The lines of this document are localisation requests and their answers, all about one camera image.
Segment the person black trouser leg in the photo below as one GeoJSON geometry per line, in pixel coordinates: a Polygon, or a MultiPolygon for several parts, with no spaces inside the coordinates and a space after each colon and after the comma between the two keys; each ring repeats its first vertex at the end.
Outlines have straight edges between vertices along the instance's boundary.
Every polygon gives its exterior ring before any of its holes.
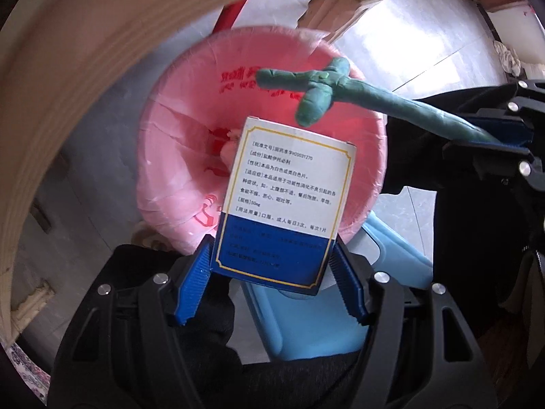
{"type": "Polygon", "coordinates": [[[53,363],[51,408],[347,408],[356,353],[243,364],[229,346],[236,308],[230,281],[210,278],[196,315],[172,315],[174,290],[154,275],[188,258],[116,248],[71,319],[53,363]]]}

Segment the pink lined trash bin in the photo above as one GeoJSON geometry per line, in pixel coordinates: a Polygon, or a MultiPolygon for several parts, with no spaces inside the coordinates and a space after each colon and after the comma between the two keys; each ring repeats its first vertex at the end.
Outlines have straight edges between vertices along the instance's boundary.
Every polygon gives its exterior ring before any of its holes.
{"type": "Polygon", "coordinates": [[[179,56],[139,122],[145,222],[184,254],[220,232],[223,213],[351,240],[383,186],[383,116],[335,103],[302,127],[302,91],[256,81],[261,69],[320,70],[337,56],[319,32],[269,26],[224,31],[179,56]]]}

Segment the blue white medicine box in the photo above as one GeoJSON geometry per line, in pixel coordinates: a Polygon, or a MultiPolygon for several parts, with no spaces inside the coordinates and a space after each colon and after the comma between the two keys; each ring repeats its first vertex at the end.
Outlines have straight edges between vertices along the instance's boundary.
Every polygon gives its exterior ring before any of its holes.
{"type": "Polygon", "coordinates": [[[224,197],[212,271],[291,293],[318,293],[356,155],[349,142],[248,118],[224,197]]]}

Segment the red plastic chair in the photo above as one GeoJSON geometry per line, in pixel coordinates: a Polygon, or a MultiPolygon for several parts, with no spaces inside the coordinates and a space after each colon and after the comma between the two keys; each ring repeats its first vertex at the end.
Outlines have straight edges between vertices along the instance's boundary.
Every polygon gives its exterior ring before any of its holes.
{"type": "Polygon", "coordinates": [[[214,24],[212,34],[231,30],[248,0],[237,0],[225,5],[214,24]]]}

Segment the cream coffee table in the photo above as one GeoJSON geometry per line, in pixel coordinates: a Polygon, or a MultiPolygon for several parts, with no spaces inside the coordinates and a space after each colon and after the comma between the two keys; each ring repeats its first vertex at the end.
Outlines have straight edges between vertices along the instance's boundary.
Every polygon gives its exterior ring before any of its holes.
{"type": "Polygon", "coordinates": [[[1,46],[1,339],[35,192],[91,104],[150,50],[236,0],[22,0],[1,46]]]}

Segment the patterned side cloth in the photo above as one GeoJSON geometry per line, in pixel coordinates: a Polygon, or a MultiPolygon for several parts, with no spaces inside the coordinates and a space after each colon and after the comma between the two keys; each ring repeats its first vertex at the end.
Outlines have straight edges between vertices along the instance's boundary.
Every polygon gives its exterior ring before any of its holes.
{"type": "Polygon", "coordinates": [[[51,376],[34,363],[18,344],[8,345],[4,340],[1,340],[1,346],[22,382],[43,405],[46,405],[51,376]]]}

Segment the green clay sword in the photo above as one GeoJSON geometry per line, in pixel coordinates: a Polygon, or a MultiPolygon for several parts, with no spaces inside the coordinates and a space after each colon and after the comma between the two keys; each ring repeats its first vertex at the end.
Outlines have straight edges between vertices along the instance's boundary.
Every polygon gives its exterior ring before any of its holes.
{"type": "Polygon", "coordinates": [[[407,100],[390,91],[349,76],[350,63],[335,57],[325,69],[290,72],[259,69],[257,85],[265,90],[300,92],[302,97],[295,113],[296,122],[309,127],[322,119],[335,103],[353,104],[377,113],[404,120],[449,140],[497,143],[484,129],[460,116],[422,102],[407,100]]]}

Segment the light blue plastic stool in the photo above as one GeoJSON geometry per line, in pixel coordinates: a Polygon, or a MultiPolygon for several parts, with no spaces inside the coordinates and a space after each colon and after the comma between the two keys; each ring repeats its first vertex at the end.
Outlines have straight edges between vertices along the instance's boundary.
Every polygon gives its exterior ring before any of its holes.
{"type": "MultiPolygon", "coordinates": [[[[400,284],[425,289],[431,285],[432,262],[371,213],[348,249],[369,255],[370,264],[400,284]]],[[[314,297],[242,284],[249,311],[268,357],[273,361],[328,357],[360,349],[368,329],[345,309],[330,270],[314,297]]]]}

